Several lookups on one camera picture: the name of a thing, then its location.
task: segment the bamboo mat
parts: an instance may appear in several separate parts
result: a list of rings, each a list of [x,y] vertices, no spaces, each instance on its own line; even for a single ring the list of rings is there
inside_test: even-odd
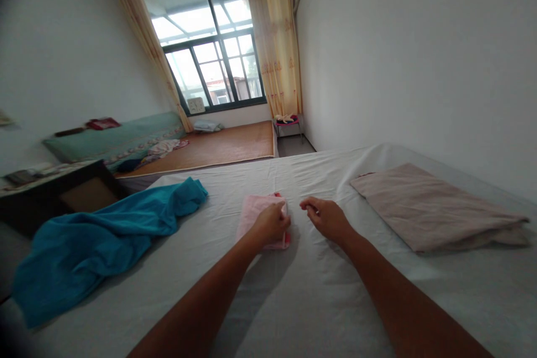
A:
[[[216,133],[191,133],[181,140],[189,140],[190,144],[135,171],[115,176],[136,177],[275,156],[274,130],[270,120]]]

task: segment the pink stool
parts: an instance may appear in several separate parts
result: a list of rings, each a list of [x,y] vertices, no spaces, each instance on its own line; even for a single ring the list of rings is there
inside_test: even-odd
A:
[[[300,127],[300,120],[298,120],[298,116],[296,115],[291,115],[291,119],[295,119],[295,121],[293,122],[289,122],[289,123],[278,123],[277,120],[274,120],[274,124],[278,127],[278,137],[280,137],[280,127],[285,127],[285,126],[292,126],[294,124],[298,124],[298,132],[300,133],[300,143],[301,144],[304,144],[304,140],[302,139],[302,127]]]

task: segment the curtain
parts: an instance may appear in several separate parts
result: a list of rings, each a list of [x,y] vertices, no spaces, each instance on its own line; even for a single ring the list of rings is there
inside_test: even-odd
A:
[[[160,42],[158,41],[157,34],[153,28],[153,23],[151,22],[151,18],[149,17],[149,13],[145,7],[144,0],[119,1],[125,10],[130,26],[136,34],[136,37],[142,44],[142,47],[147,53],[147,56],[149,56],[152,64],[157,69],[158,74],[164,80],[166,90],[177,106],[177,112],[181,118],[185,131],[187,133],[191,132],[193,130],[192,125],[186,116],[185,111],[181,107],[179,95],[177,94],[177,88],[173,81],[172,72],[169,69],[166,56],[164,56],[164,51],[162,50]]]
[[[272,116],[302,112],[293,0],[248,0]]]

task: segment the hand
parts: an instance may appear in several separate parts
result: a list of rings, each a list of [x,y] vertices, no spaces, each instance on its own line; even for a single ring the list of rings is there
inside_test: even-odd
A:
[[[281,201],[261,211],[244,237],[255,241],[260,247],[282,240],[285,230],[291,225],[291,217],[284,216],[281,211],[284,205],[285,202]]]
[[[334,201],[308,197],[302,200],[300,207],[307,210],[309,219],[319,232],[339,245],[356,234],[345,213]]]

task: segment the white bed sheet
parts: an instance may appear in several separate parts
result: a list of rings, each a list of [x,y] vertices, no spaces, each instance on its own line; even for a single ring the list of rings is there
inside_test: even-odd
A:
[[[292,216],[291,246],[249,268],[220,329],[213,356],[393,357],[370,297],[342,251],[311,225],[299,202],[336,200],[351,225],[495,357],[537,351],[537,249],[489,247],[418,256],[349,185],[357,175],[412,162],[455,186],[530,217],[537,206],[399,146],[322,152],[161,177],[192,176],[209,199],[182,219],[129,272],[31,337],[58,357],[125,356],[234,243],[242,200],[280,191]],[[2,310],[18,321],[12,302]]]

